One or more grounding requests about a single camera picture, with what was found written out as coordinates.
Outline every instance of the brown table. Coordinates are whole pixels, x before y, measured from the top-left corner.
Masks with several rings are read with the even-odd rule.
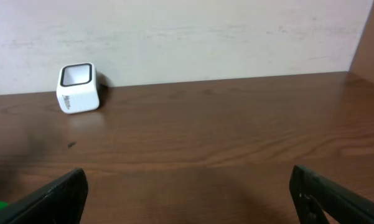
[[[374,201],[374,85],[348,73],[0,96],[0,200],[81,167],[82,223],[298,223],[294,164]]]

